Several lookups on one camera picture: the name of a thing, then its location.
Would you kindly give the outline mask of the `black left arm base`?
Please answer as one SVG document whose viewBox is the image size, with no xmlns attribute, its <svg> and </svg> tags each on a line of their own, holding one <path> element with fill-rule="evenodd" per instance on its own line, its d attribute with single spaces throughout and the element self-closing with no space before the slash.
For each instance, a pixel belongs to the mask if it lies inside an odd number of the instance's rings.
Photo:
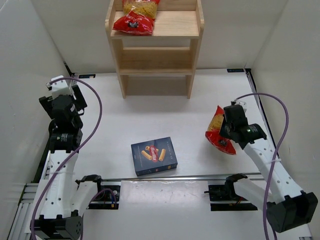
<svg viewBox="0 0 320 240">
<path fill-rule="evenodd" d="M 80 216 L 92 202 L 92 209 L 115 210 L 118 208 L 119 200 L 119 185 L 100 185 L 98 182 L 84 181 L 78 184 L 71 199 L 71 211 L 78 211 Z"/>
</svg>

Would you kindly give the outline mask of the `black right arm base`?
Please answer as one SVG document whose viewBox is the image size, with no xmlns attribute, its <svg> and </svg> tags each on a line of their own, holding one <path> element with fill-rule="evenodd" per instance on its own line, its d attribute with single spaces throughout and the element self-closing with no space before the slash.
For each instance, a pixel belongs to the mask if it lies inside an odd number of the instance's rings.
<svg viewBox="0 0 320 240">
<path fill-rule="evenodd" d="M 231 196 L 223 184 L 208 185 L 204 191 L 209 196 L 210 210 L 212 212 L 240 212 L 257 211 L 258 208 L 247 199 L 238 195 Z"/>
</svg>

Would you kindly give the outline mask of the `blue Barilla pasta box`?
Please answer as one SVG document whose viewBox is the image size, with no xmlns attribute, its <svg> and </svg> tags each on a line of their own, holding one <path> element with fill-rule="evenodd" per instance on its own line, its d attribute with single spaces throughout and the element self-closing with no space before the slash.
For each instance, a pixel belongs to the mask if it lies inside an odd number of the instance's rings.
<svg viewBox="0 0 320 240">
<path fill-rule="evenodd" d="M 178 166 L 170 137 L 132 144 L 131 152 L 138 177 L 173 170 Z"/>
</svg>

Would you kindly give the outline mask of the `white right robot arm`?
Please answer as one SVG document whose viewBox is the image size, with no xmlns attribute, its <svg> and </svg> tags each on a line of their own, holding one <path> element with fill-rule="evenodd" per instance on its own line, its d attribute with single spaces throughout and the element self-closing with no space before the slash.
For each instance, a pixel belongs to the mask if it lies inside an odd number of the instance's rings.
<svg viewBox="0 0 320 240">
<path fill-rule="evenodd" d="M 265 212 L 271 228 L 282 233 L 311 222 L 318 199 L 313 192 L 306 193 L 289 175 L 279 159 L 264 130 L 257 124 L 249 124 L 240 104 L 224 107 L 220 133 L 239 144 L 251 158 L 269 186 L 255 185 L 246 176 L 237 174 L 231 184 L 233 194 L 244 197 Z"/>
</svg>

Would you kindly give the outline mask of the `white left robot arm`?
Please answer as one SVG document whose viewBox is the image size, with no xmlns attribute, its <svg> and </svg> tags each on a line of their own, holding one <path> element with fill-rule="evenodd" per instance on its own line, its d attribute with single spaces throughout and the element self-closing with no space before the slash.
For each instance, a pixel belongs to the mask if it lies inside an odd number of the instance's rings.
<svg viewBox="0 0 320 240">
<path fill-rule="evenodd" d="M 91 184 L 83 178 L 72 193 L 74 168 L 80 149 L 98 130 L 103 105 L 97 91 L 87 85 L 97 98 L 100 114 L 90 135 L 82 140 L 81 116 L 87 103 L 79 86 L 61 80 L 48 83 L 48 87 L 51 96 L 41 97 L 39 102 L 54 124 L 49 139 L 50 172 L 34 200 L 29 229 L 33 240 L 78 240 L 83 236 L 84 211 L 99 194 L 99 176 L 95 175 Z"/>
</svg>

